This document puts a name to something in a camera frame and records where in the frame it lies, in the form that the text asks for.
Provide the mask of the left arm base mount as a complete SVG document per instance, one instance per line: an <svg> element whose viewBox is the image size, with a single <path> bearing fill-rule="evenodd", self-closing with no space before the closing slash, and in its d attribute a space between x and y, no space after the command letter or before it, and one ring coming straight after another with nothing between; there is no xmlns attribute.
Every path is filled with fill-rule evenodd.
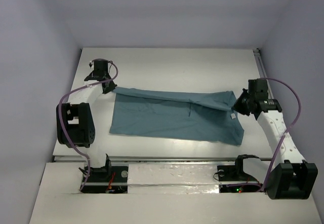
<svg viewBox="0 0 324 224"><path fill-rule="evenodd" d="M126 194L128 171L129 167L126 165L112 166L108 171L105 167L92 168L81 192L85 194Z"/></svg>

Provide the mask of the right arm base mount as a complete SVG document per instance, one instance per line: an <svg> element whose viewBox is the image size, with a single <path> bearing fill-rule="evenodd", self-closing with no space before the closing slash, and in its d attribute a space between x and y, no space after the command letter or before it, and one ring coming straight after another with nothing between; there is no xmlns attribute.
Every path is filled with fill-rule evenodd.
<svg viewBox="0 0 324 224"><path fill-rule="evenodd" d="M219 165L213 179L219 183L220 193L255 193L262 184L250 174L237 170L234 165Z"/></svg>

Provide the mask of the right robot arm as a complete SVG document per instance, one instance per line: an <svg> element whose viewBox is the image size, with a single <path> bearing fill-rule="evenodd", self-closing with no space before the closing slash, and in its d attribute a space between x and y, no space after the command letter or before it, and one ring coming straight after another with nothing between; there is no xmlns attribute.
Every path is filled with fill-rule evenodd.
<svg viewBox="0 0 324 224"><path fill-rule="evenodd" d="M290 135L290 130L300 117L301 102L297 102L295 119L286 125L279 101L269 97L267 82L267 78L249 80L248 88L243 90L232 107L242 115L255 117L273 152L258 191L266 193L273 200L306 200L311 194L318 169L314 163L306 161Z"/></svg>

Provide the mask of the teal t-shirt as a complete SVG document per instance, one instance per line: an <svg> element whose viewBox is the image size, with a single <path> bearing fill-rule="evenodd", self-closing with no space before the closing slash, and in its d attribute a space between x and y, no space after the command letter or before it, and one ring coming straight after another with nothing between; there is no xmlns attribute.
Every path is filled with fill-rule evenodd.
<svg viewBox="0 0 324 224"><path fill-rule="evenodd" d="M241 145L232 91L185 93L117 87L109 132Z"/></svg>

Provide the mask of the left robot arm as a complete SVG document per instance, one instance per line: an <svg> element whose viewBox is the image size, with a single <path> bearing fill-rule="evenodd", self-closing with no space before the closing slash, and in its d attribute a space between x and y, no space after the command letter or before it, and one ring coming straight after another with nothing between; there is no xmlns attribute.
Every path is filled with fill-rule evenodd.
<svg viewBox="0 0 324 224"><path fill-rule="evenodd" d="M91 72L81 87L65 94L56 107L57 140L73 149L85 161L81 169L85 179L97 177L101 181L111 178L109 156L94 144L96 129L91 106L101 96L112 92L118 68L111 60L102 58L90 61Z"/></svg>

